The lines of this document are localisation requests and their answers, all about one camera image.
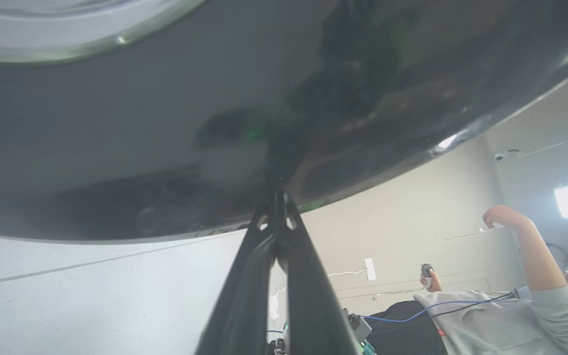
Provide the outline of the person's left hand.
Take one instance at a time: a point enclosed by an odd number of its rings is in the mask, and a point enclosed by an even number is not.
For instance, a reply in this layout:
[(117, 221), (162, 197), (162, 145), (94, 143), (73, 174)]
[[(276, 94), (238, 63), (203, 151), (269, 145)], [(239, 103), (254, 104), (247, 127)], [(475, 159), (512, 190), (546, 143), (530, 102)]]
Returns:
[(505, 225), (505, 228), (520, 231), (534, 227), (533, 222), (522, 213), (505, 205), (497, 205), (488, 209), (482, 216), (483, 222), (490, 225), (493, 221)]

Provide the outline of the person's right hand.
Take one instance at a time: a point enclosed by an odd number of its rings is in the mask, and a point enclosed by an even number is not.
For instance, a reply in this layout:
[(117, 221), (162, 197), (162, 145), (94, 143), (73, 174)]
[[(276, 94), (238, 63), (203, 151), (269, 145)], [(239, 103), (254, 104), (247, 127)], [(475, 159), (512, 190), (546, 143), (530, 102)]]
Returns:
[(420, 275), (420, 283), (428, 292), (441, 292), (442, 286), (437, 273), (430, 269), (428, 276), (426, 274)]

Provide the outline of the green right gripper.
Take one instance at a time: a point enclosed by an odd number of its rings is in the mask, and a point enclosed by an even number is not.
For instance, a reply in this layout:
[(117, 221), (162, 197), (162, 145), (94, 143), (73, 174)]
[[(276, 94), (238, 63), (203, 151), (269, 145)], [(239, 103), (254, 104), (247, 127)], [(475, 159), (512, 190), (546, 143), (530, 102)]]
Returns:
[(268, 335), (275, 338), (268, 342), (268, 355), (289, 355), (290, 324), (285, 323), (281, 330), (268, 330)]

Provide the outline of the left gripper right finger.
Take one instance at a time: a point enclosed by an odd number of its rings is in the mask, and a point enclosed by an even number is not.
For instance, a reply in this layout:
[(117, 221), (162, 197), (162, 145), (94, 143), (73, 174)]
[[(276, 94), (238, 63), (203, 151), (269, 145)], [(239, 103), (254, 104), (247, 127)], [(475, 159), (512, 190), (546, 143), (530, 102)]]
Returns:
[(290, 355), (357, 355), (338, 303), (297, 205), (278, 193), (278, 263), (287, 274)]

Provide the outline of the large dark glossy round door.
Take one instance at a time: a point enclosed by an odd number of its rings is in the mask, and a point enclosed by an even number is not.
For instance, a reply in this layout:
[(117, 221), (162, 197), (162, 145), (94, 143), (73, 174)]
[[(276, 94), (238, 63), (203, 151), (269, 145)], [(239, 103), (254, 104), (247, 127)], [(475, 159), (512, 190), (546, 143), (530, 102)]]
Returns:
[(144, 40), (0, 64), (0, 236), (127, 243), (331, 204), (568, 81), (568, 0), (205, 0)]

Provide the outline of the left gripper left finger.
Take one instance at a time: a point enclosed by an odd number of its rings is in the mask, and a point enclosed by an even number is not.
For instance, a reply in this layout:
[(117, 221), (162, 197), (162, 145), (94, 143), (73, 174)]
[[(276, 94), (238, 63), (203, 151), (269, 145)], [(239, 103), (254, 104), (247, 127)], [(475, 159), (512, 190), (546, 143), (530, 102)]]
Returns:
[(259, 198), (195, 355), (266, 355), (278, 197)]

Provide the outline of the person in grey sweatshirt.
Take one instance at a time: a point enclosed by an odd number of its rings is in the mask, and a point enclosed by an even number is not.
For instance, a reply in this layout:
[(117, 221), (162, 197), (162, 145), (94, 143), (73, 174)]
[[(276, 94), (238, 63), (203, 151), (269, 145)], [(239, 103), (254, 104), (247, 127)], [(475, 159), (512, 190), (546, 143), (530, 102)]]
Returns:
[(368, 322), (378, 355), (568, 355), (568, 285), (511, 298), (417, 294)]

